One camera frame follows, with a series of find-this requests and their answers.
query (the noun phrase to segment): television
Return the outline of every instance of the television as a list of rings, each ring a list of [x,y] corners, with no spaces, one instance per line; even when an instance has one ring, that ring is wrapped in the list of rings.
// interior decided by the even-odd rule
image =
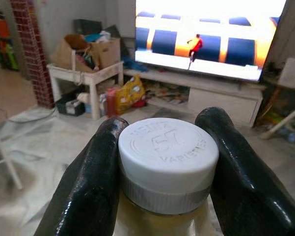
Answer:
[[[258,81],[286,0],[136,0],[135,60]]]

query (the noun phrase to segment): tiled floor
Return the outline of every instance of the tiled floor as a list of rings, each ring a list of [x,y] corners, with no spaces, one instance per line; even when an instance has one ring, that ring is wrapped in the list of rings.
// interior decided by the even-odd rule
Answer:
[[[25,121],[49,113],[48,110],[36,108],[13,117],[13,120]],[[193,122],[195,114],[147,106],[122,117],[129,123],[150,117],[171,117]],[[40,121],[21,124],[6,122],[0,126],[3,146],[24,184],[21,191],[10,185],[0,188],[0,236],[10,235],[11,232],[22,236],[33,234],[65,168],[104,120],[92,121],[85,116],[67,117],[55,112]],[[263,141],[257,137],[255,130],[246,127],[237,129],[295,199],[295,145],[280,138]]]
[[[0,109],[7,112],[8,118],[36,105],[31,83],[24,80],[19,72],[0,68]],[[0,122],[6,119],[0,111]]]

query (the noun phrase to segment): red brick column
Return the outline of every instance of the red brick column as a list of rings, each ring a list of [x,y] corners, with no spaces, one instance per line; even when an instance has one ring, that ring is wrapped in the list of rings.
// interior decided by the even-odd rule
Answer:
[[[50,82],[33,0],[10,0],[17,29],[22,41],[29,78],[36,95],[37,104],[54,107]]]

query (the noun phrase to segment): white side table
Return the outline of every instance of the white side table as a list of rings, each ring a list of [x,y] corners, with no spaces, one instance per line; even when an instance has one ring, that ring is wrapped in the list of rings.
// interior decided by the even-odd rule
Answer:
[[[80,71],[67,70],[55,67],[53,64],[47,65],[53,87],[54,101],[61,98],[61,92],[58,85],[58,79],[75,82],[78,84],[88,85],[90,91],[90,102],[92,108],[92,118],[97,120],[100,118],[100,108],[96,85],[109,79],[114,75],[118,75],[118,84],[123,86],[123,62],[119,62],[96,73],[86,73]]]

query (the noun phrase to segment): wall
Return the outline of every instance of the wall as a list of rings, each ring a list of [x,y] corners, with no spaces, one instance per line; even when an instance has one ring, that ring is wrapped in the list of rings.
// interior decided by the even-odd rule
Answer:
[[[72,20],[101,21],[106,26],[104,0],[34,0],[45,54],[49,57],[58,42],[73,32]]]
[[[122,36],[134,38],[135,0],[109,1],[110,5],[114,4],[116,9],[119,9],[117,19],[110,24],[116,24]],[[107,19],[110,17],[113,17],[112,12],[107,11]],[[295,0],[287,0],[268,61],[273,61],[276,66],[282,68],[288,57],[295,57]]]

